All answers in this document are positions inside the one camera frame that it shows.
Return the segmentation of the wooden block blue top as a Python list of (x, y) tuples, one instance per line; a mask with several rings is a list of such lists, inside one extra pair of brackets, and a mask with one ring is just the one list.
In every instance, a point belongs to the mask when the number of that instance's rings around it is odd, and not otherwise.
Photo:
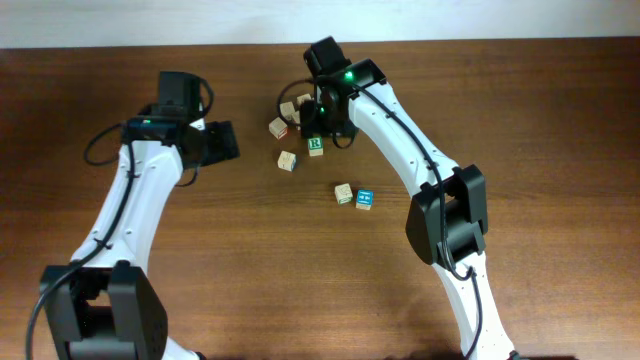
[(374, 192), (360, 189), (356, 196), (356, 208), (360, 210), (370, 210), (374, 201)]

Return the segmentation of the wooden block green R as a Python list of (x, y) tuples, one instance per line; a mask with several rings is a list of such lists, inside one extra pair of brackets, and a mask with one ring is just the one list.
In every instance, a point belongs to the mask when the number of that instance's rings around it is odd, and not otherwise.
[(322, 156), (324, 154), (324, 143), (321, 137), (312, 137), (307, 141), (310, 157)]

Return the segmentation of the wooden block green side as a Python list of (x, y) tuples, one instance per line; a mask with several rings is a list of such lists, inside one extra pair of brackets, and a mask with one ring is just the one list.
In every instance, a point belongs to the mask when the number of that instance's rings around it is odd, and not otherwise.
[(349, 203), (353, 200), (353, 193), (348, 183), (337, 185), (334, 188), (334, 193), (336, 200), (340, 205)]

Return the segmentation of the wooden block letter J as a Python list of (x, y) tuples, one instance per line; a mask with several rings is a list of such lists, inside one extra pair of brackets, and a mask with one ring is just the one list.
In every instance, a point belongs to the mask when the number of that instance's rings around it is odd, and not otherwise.
[(282, 151), (277, 160), (277, 166), (285, 171), (292, 172), (297, 163), (297, 156), (288, 151)]

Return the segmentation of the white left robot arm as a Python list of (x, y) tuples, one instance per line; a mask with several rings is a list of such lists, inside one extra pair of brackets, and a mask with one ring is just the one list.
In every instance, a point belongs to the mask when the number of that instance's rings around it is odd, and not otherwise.
[(135, 116), (122, 124), (114, 181), (92, 230), (66, 265), (49, 265), (36, 310), (60, 359), (200, 359), (168, 335), (147, 276), (151, 247), (184, 170), (238, 157), (230, 122)]

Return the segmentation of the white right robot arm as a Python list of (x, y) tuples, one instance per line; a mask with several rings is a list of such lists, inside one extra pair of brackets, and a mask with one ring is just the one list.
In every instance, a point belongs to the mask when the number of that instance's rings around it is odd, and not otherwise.
[(460, 167), (420, 130), (371, 60), (306, 62), (322, 119), (351, 123), (367, 135), (401, 178), (411, 203), (409, 243), (443, 284), (467, 359), (516, 359), (487, 275), (485, 177)]

